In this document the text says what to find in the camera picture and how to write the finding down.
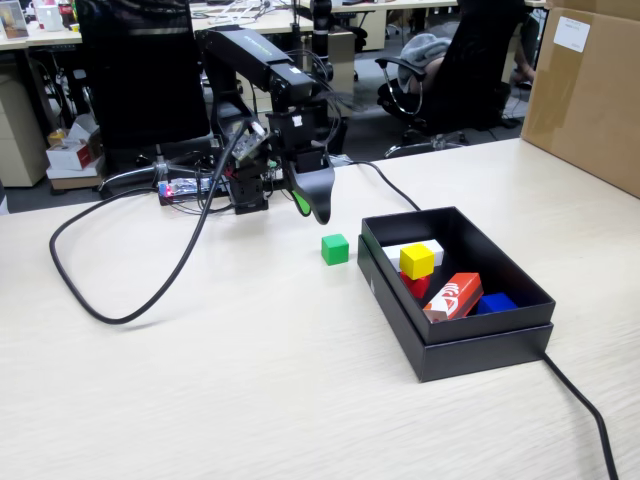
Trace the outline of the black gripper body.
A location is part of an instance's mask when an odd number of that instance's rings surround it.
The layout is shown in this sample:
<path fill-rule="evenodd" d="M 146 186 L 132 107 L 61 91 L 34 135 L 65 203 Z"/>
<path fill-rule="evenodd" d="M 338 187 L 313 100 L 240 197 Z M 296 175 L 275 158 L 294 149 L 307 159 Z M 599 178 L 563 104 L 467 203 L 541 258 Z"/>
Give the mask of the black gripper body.
<path fill-rule="evenodd" d="M 326 146 L 321 142 L 328 132 L 324 107 L 299 107 L 267 115 L 276 135 L 274 151 L 284 173 L 313 173 L 330 170 Z"/>

